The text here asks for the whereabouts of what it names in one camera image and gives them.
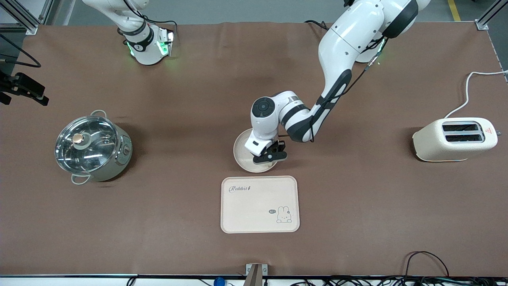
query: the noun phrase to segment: glass lid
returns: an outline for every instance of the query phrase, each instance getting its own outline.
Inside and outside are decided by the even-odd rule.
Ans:
[[[92,172],[118,150],[116,128],[104,117],[85,116],[72,121],[56,140],[55,158],[60,167],[74,174]]]

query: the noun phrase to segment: brown table mat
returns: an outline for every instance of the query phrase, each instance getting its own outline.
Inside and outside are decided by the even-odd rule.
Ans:
[[[292,90],[315,103],[324,86],[309,24],[224,23],[180,31],[181,58],[141,66],[114,26],[41,26],[24,48],[49,106],[1,108],[0,273],[400,274],[428,250],[452,275],[508,276],[508,144],[460,163],[423,163],[411,135],[460,105],[466,75],[499,71],[487,32],[416,23],[388,43],[340,99],[313,144],[287,141],[267,175],[299,184],[295,233],[228,235],[220,184],[244,172],[232,153],[254,100]],[[363,66],[354,67],[354,76]],[[471,80],[456,116],[508,134],[502,76]],[[133,139],[116,180],[74,186],[55,162],[57,135],[104,109]],[[442,275],[430,259],[410,274]]]

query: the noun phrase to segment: beige plate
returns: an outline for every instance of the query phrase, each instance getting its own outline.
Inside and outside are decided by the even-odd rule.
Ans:
[[[247,148],[245,148],[245,143],[249,139],[251,129],[245,130],[238,138],[236,138],[235,145],[233,146],[233,154],[235,155],[235,160],[244,170],[249,171],[251,173],[262,173],[266,172],[269,169],[273,168],[277,162],[271,162],[266,164],[256,165],[253,163],[252,158],[253,154],[251,154]]]

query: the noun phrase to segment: lid knob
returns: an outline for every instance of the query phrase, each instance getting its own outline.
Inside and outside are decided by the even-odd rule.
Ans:
[[[72,142],[74,144],[80,144],[84,140],[85,140],[85,136],[83,136],[83,134],[81,134],[81,133],[78,133],[78,134],[75,134],[74,136],[72,136]]]
[[[123,154],[124,155],[128,155],[130,153],[131,153],[131,148],[129,146],[126,145],[125,147],[123,147]]]

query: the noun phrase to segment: blue object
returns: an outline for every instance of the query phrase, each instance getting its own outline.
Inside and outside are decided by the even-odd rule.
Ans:
[[[213,286],[225,286],[225,285],[226,285],[226,281],[222,277],[217,277],[213,281]]]

